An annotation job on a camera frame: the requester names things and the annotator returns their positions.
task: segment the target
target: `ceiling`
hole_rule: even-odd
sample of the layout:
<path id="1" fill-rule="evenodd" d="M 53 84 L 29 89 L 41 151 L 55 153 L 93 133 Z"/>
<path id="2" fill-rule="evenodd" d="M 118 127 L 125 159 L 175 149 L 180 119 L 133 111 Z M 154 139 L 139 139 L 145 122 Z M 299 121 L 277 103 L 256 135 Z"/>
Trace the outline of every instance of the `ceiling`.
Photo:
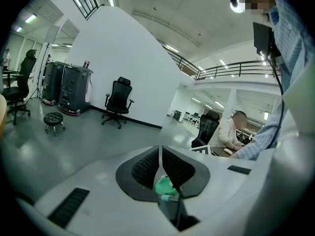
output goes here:
<path id="1" fill-rule="evenodd" d="M 32 14 L 36 14 L 36 18 L 29 23 L 24 22 Z M 42 43 L 48 27 L 62 16 L 63 13 L 50 0 L 31 0 L 21 10 L 11 28 L 15 31 L 20 26 L 22 31 L 18 33 L 19 35 L 28 36 Z"/>
<path id="2" fill-rule="evenodd" d="M 36 18 L 29 23 L 25 20 L 32 14 Z M 19 13 L 15 23 L 12 25 L 12 31 L 21 36 L 43 43 L 50 25 L 56 23 L 63 16 L 63 13 L 50 0 L 31 0 Z M 18 26 L 23 29 L 16 32 Z M 79 29 L 67 20 L 56 37 L 57 49 L 69 49 L 65 45 L 72 44 L 78 35 Z"/>
<path id="3" fill-rule="evenodd" d="M 98 2 L 109 6 L 108 0 Z M 114 0 L 114 5 L 196 65 L 209 68 L 219 65 L 220 59 L 259 58 L 253 47 L 252 23 L 262 23 L 262 17 L 233 12 L 230 0 Z M 243 47 L 228 52 L 233 45 Z"/>
<path id="4" fill-rule="evenodd" d="M 230 89 L 212 88 L 195 91 L 194 98 L 201 101 L 203 105 L 207 104 L 215 111 L 222 113 L 224 108 L 216 104 L 215 101 L 226 106 L 229 94 Z M 277 105 L 279 101 L 280 97 L 273 94 L 238 89 L 235 110 L 245 112 L 252 123 L 264 125 L 266 123 L 264 112 L 271 113 L 274 105 Z"/>

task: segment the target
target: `chair base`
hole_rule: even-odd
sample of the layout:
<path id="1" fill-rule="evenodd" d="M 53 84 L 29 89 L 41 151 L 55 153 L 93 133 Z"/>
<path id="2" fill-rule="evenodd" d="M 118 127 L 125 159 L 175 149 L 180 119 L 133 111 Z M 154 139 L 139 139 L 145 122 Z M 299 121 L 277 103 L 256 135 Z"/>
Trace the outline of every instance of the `chair base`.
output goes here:
<path id="1" fill-rule="evenodd" d="M 28 116 L 31 116 L 31 112 L 30 110 L 26 109 L 26 104 L 17 105 L 17 101 L 14 101 L 13 103 L 14 103 L 14 106 L 10 108 L 7 114 L 10 114 L 10 113 L 14 114 L 13 125 L 16 125 L 16 114 L 18 113 L 18 111 L 28 112 Z"/>
<path id="2" fill-rule="evenodd" d="M 109 117 L 109 118 L 107 118 L 106 120 L 104 120 L 101 124 L 102 125 L 104 125 L 107 121 L 109 121 L 109 120 L 115 120 L 117 123 L 118 123 L 118 129 L 121 129 L 122 128 L 122 125 L 120 124 L 120 122 L 119 122 L 119 115 L 118 114 L 116 114 L 116 115 L 113 115 L 113 116 L 111 116 L 111 117 Z"/>
<path id="3" fill-rule="evenodd" d="M 63 126 L 63 130 L 65 130 L 65 126 L 64 126 L 63 122 L 61 122 L 60 124 Z M 47 124 L 46 124 L 46 125 L 45 125 L 45 132 L 46 132 L 46 134 L 48 134 L 47 126 L 53 127 L 53 128 L 54 128 L 54 134 L 55 134 L 55 136 L 57 136 L 56 126 L 50 126 L 50 125 L 47 125 Z"/>

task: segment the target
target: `tripod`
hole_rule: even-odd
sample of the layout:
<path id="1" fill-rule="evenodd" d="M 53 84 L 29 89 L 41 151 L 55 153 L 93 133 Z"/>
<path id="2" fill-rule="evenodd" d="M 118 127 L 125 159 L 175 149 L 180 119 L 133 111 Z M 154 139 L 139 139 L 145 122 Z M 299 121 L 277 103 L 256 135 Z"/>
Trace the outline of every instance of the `tripod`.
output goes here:
<path id="1" fill-rule="evenodd" d="M 37 86 L 36 86 L 36 89 L 35 89 L 35 91 L 31 94 L 31 96 L 30 96 L 30 98 L 28 99 L 28 101 L 31 100 L 31 99 L 34 99 L 34 98 L 39 98 L 40 100 L 43 100 L 43 96 L 41 95 L 41 92 L 40 92 L 40 90 L 39 90 L 39 78 L 40 78 L 40 74 L 41 74 L 41 68 L 42 68 L 42 66 L 43 66 L 43 61 L 44 61 L 44 58 L 45 58 L 45 55 L 46 55 L 46 52 L 47 52 L 47 50 L 48 50 L 49 45 L 50 45 L 50 43 L 47 43 L 47 45 L 46 45 L 46 50 L 45 50 L 45 52 L 44 52 L 44 56 L 43 56 L 43 59 L 42 59 L 41 64 L 40 64 L 40 70 L 39 70 L 39 74 L 38 74 L 38 77 L 37 77 Z"/>

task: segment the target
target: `green object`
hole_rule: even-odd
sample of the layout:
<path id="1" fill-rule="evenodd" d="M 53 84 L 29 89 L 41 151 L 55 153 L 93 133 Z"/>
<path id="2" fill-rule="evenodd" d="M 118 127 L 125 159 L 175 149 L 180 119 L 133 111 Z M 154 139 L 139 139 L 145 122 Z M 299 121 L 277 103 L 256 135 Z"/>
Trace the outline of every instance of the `green object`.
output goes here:
<path id="1" fill-rule="evenodd" d="M 154 191 L 161 195 L 176 196 L 178 192 L 173 188 L 173 184 L 168 177 L 162 177 L 154 186 Z"/>

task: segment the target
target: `black stool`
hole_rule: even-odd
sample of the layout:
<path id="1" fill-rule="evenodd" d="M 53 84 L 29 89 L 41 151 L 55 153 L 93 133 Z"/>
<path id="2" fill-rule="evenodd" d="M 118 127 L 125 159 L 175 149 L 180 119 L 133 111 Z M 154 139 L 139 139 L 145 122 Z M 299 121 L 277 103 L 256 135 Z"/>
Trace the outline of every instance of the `black stool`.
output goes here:
<path id="1" fill-rule="evenodd" d="M 58 112 L 48 113 L 44 117 L 44 123 L 46 123 L 46 125 L 45 125 L 45 132 L 46 133 L 48 133 L 47 125 L 54 127 L 55 136 L 57 136 L 57 132 L 56 132 L 56 126 L 57 125 L 61 124 L 63 126 L 63 130 L 65 130 L 65 126 L 63 124 L 63 116 L 62 116 L 62 114 L 60 114 Z"/>

